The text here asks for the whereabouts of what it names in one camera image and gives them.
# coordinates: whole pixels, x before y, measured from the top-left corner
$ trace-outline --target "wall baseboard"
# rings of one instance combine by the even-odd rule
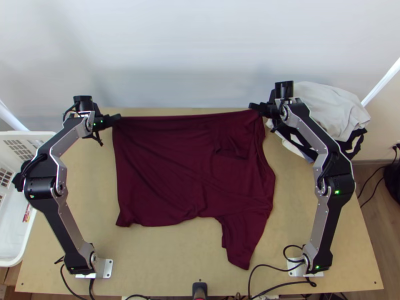
[[[352,160],[354,166],[357,165],[389,165],[393,159],[368,159],[368,160]]]

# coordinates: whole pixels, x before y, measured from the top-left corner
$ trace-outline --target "wooden floor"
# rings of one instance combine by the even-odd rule
[[[355,165],[356,192],[380,165]],[[367,184],[359,202],[372,195],[382,177],[380,170]],[[345,292],[348,300],[400,300],[400,205],[395,202],[381,181],[373,199],[362,208],[365,223],[375,252],[384,289]],[[32,294],[31,300],[73,300],[72,295]],[[97,300],[120,300],[120,297],[96,296]]]

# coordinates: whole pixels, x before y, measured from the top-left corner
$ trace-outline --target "sticker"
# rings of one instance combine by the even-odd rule
[[[22,223],[28,223],[32,213],[32,206],[28,203],[25,209],[25,214],[23,215]]]

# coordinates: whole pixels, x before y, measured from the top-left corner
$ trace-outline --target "shirt sleeve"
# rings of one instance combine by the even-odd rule
[[[222,225],[222,247],[232,264],[249,269],[269,215],[270,211],[248,211],[216,218]]]

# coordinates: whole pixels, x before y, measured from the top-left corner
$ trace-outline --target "metal bracket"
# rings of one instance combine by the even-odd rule
[[[292,261],[300,261],[303,258],[304,258],[303,256],[288,257],[288,259],[290,259]],[[299,262],[291,262],[291,261],[287,260],[286,264],[287,264],[287,269],[291,269],[291,268],[296,267],[299,264]],[[307,273],[307,264],[305,264],[305,263],[287,273],[289,274],[290,277],[324,277],[324,272],[322,272],[322,271],[315,273],[315,274]]]
[[[113,271],[114,261],[109,258],[96,258],[95,260],[96,273],[91,273],[88,275],[76,274],[75,278],[110,278]]]

